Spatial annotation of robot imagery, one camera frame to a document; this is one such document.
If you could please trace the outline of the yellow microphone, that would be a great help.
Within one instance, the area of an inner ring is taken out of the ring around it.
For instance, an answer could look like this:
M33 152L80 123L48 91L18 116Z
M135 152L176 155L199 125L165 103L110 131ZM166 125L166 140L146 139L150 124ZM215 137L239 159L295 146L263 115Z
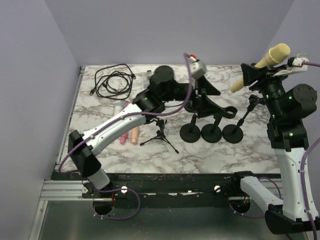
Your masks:
M256 68L263 68L265 66L275 66L282 63L291 54L290 47L285 43L279 43L276 46L270 48L266 55L254 65ZM242 78L236 81L230 91L235 93L244 88L244 74Z

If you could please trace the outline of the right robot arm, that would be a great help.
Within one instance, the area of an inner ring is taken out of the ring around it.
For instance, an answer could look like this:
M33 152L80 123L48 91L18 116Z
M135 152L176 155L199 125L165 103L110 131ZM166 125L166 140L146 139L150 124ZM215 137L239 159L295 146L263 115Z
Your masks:
M315 234L320 229L320 215L312 199L307 163L311 147L303 119L316 111L318 96L304 83L285 91L282 82L288 75L281 75L281 70L286 68L241 64L244 86L262 94L270 114L267 135L279 164L284 197L276 197L253 175L233 180L230 191L236 196L249 195L264 212L274 235Z

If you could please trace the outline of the pink microphone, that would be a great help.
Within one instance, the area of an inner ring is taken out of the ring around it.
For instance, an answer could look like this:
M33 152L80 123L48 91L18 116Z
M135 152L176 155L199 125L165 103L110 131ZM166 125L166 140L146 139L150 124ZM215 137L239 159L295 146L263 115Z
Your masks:
M129 132L127 131L120 137L120 144L121 145L124 145L126 143L128 135L129 135Z

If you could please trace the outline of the clip desk stand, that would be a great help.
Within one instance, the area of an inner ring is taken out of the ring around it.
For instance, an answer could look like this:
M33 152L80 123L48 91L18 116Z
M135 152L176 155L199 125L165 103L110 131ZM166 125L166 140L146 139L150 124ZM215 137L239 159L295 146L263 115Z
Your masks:
M201 137L208 143L217 143L222 138L222 130L219 124L222 118L233 119L238 112L234 106L227 106L222 108L218 113L213 115L214 123L209 123L201 129Z

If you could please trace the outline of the tall shock mount stand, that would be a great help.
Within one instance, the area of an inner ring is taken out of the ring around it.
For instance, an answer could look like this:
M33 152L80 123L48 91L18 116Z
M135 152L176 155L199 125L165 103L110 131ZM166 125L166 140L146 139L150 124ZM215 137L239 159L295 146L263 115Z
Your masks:
M162 141L166 142L167 144L169 144L174 149L174 151L177 154L179 154L179 151L170 143L170 141L167 139L167 137L165 135L165 127L167 124L167 120L163 120L163 119L156 117L149 122L149 124L151 124L151 123L155 123L155 125L159 128L159 130L156 131L156 136L148 139L147 141L140 143L139 145L143 146L152 140L162 140Z

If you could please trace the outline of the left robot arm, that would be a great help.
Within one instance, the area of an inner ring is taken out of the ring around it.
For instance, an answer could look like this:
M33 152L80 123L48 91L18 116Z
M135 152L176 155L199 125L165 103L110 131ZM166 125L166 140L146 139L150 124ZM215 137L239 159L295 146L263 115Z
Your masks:
M205 77L206 68L198 63L190 67L189 83L175 80L174 71L168 65L155 69L149 78L148 87L120 113L105 123L84 133L74 130L69 134L67 158L71 158L83 178L93 184L93 191L101 198L111 191L110 179L97 156L124 133L149 124L157 117L166 116L165 103L181 101L182 107L198 118L209 116L225 118L229 112L209 99L221 93Z

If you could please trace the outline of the shock mount desk stand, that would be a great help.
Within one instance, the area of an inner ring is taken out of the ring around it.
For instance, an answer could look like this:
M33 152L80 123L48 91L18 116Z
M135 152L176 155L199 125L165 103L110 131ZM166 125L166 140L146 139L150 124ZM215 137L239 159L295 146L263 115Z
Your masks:
M201 131L196 125L197 117L197 114L194 113L190 123L187 123L180 128L179 135L186 143L195 143L201 137Z

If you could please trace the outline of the white microphone grey head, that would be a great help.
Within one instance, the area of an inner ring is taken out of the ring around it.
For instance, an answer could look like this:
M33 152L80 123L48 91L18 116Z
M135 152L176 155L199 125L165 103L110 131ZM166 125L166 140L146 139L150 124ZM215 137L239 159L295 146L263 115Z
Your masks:
M125 108L125 104L121 101L117 101L114 105L113 116L119 114Z

